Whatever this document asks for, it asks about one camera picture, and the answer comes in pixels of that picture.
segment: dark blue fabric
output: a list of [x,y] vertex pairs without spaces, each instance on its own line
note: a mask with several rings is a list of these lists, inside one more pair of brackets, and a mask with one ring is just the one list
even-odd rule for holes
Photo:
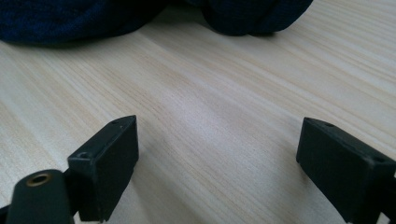
[[[130,33],[172,0],[0,0],[0,39],[50,44]],[[226,35],[272,33],[295,22],[312,0],[185,0]]]

